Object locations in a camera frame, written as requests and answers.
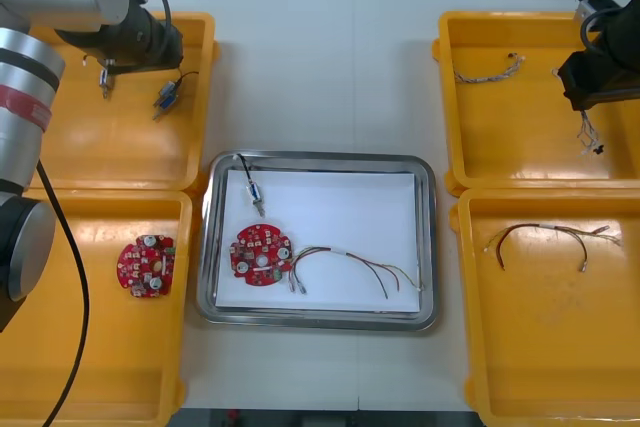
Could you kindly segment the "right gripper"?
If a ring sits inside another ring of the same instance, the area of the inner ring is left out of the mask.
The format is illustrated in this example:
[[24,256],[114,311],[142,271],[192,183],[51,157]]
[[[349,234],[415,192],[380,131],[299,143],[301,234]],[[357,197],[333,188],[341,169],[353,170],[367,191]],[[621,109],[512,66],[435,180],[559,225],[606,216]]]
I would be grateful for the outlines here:
[[574,111],[587,111],[596,99],[639,98],[639,45],[597,44],[573,52],[559,69],[564,96]]

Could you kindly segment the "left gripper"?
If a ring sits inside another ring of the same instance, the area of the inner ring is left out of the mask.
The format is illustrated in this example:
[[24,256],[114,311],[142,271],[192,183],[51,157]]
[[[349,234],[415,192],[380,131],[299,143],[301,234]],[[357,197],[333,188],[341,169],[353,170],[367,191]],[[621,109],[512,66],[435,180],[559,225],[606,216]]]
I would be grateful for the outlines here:
[[120,65],[114,59],[98,59],[98,63],[108,74],[133,74],[177,69],[181,64],[180,57],[166,57],[147,60],[140,64]]

